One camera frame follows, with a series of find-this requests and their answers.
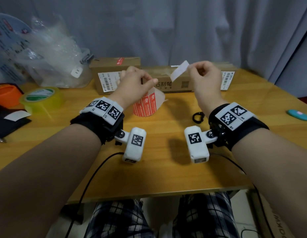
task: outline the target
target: leg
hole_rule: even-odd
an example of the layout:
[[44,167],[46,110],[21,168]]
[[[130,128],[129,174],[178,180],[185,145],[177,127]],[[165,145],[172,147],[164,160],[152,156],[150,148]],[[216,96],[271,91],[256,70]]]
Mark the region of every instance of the leg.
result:
[[138,200],[116,200],[97,204],[84,238],[154,238]]
[[228,194],[215,192],[182,196],[173,235],[182,238],[239,238]]

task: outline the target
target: white tile floor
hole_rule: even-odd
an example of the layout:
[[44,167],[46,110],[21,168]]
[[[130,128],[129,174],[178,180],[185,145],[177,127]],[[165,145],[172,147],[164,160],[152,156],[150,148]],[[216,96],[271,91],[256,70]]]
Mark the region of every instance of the white tile floor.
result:
[[[247,190],[239,191],[232,199],[232,208],[234,218],[237,224],[239,233],[243,229],[257,230],[252,213],[248,204]],[[180,196],[167,196],[156,198],[143,198],[144,215],[151,228],[158,230],[162,224],[173,220],[178,212]],[[74,224],[69,235],[69,238],[83,238],[89,219],[92,216],[95,203],[88,203],[84,206],[84,223],[82,225]],[[64,238],[70,221],[59,217],[51,226],[46,238]],[[259,238],[258,234],[253,231],[244,231],[243,238]]]

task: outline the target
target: hand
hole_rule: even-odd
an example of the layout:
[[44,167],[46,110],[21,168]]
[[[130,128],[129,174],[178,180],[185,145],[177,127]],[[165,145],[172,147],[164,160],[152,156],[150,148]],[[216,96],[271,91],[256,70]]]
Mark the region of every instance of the hand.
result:
[[[141,84],[141,78],[146,79],[147,82]],[[117,89],[108,98],[126,109],[140,100],[157,83],[158,79],[153,79],[144,70],[130,66],[120,73]]]
[[188,67],[195,97],[203,113],[210,113],[226,102],[221,95],[222,72],[209,61],[196,62]]

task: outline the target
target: orange tape roll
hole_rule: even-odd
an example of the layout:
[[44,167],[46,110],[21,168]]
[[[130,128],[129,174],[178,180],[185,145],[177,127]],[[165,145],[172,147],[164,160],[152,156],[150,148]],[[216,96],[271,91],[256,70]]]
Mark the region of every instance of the orange tape roll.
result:
[[5,108],[18,105],[21,96],[22,93],[16,86],[6,85],[0,87],[0,105]]

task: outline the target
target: green label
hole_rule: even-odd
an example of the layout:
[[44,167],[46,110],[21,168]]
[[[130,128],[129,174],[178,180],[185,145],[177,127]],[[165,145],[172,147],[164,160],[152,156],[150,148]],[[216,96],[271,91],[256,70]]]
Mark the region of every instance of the green label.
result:
[[37,102],[52,96],[54,92],[55,91],[51,88],[39,89],[32,93],[29,93],[27,96],[25,96],[24,99],[27,102]]

